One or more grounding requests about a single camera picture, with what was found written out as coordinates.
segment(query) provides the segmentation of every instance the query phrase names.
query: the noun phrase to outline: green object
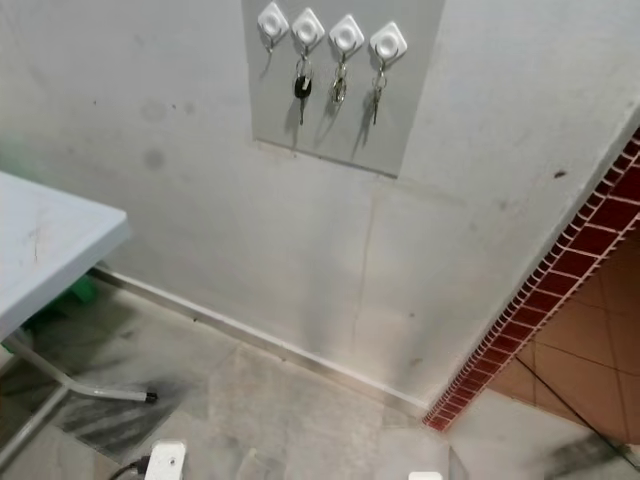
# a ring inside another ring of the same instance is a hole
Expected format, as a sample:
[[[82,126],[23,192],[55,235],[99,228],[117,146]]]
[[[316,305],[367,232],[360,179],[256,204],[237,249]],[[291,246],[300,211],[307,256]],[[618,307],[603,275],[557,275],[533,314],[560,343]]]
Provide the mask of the green object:
[[[70,296],[74,296],[76,300],[78,300],[82,304],[89,304],[93,302],[98,297],[98,289],[94,285],[93,281],[89,276],[83,275],[80,277],[73,285],[71,285],[68,289],[62,292],[55,300],[53,300],[49,305],[44,307],[38,313],[33,315],[29,320],[24,322],[23,328],[27,331],[35,330],[40,325],[47,323],[47,321],[56,318],[59,316],[59,312],[56,308],[56,304]],[[7,347],[4,347],[9,353],[13,353]]]
[[[66,293],[73,293],[81,303],[91,303],[98,296],[98,289],[93,284],[91,279],[88,276],[81,277],[76,283],[74,283],[69,290],[67,290],[62,295]]]

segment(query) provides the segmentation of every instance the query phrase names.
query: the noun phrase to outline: red brick tile trim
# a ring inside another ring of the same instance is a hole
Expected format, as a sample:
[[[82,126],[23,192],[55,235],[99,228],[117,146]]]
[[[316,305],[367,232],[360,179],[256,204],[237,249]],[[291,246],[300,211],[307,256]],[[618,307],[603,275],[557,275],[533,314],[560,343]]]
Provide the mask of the red brick tile trim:
[[[640,129],[422,420],[443,431],[640,226]]]

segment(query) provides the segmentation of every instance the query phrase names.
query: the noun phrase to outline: dirt stain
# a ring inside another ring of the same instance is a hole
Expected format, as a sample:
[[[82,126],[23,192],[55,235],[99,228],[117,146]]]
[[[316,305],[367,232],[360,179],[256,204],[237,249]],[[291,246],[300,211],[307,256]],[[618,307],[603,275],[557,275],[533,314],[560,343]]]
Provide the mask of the dirt stain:
[[[159,123],[167,116],[167,107],[157,100],[149,99],[140,107],[140,115],[149,123]]]
[[[142,161],[144,163],[144,166],[152,172],[162,170],[165,163],[167,163],[167,159],[165,158],[164,153],[157,148],[150,148],[149,150],[144,152]]]
[[[33,79],[33,81],[38,85],[38,87],[45,89],[49,85],[49,81],[47,80],[47,76],[44,74],[42,70],[34,65],[30,65],[27,67],[29,71],[29,75]]]
[[[191,102],[187,102],[184,104],[184,111],[187,115],[193,115],[196,113],[196,106]]]

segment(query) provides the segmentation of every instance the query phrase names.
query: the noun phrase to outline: metal table leg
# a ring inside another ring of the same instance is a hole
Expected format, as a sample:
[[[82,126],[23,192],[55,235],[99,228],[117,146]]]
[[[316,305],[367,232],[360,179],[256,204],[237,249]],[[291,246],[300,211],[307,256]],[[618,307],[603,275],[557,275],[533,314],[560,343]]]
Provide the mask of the metal table leg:
[[[51,365],[48,361],[31,350],[22,341],[20,341],[20,333],[11,335],[4,340],[4,344],[11,349],[14,354],[20,358],[31,363],[33,366],[46,373],[53,379],[57,380],[62,386],[55,391],[55,393],[47,399],[47,401],[40,407],[31,419],[15,434],[9,443],[0,451],[0,468],[4,466],[9,458],[13,456],[16,450],[24,443],[29,435],[35,430],[35,428],[42,423],[46,416],[53,410],[53,408],[62,401],[67,392],[72,391],[81,395],[88,395],[90,397],[98,397],[113,400],[132,400],[135,402],[154,403],[158,396],[153,392],[142,391],[130,391],[130,390],[118,390],[113,388],[102,388],[84,385],[80,382],[76,382],[74,379],[58,370]]]

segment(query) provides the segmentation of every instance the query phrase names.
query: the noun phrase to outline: marble floor tile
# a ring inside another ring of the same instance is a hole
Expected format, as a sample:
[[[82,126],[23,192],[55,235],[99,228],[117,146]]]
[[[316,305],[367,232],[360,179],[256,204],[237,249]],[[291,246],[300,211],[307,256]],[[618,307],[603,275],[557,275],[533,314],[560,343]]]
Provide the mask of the marble floor tile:
[[[287,478],[371,478],[384,410],[373,400],[243,346],[211,376],[209,402],[212,426]]]
[[[485,391],[442,436],[415,418],[127,292],[101,286],[95,304],[63,305],[61,311],[36,326],[35,345],[44,356],[91,383],[155,383],[175,391],[175,403],[120,449],[118,461],[150,453],[158,440],[182,440],[185,480],[395,480],[416,470],[447,470],[449,458],[456,470],[451,476],[442,471],[445,480],[540,480],[545,454],[586,432]],[[2,377],[0,441],[50,388],[46,378],[18,367]],[[102,405],[94,415],[99,405],[70,396],[0,478],[107,479],[118,463],[75,437],[91,443],[87,436],[93,436],[98,443],[96,437],[108,437],[109,417],[126,427],[144,413],[121,406]],[[114,427],[113,440],[118,443],[126,431]],[[631,478],[620,462],[587,473],[576,478]]]
[[[106,480],[118,464],[45,425],[2,472],[3,480]]]

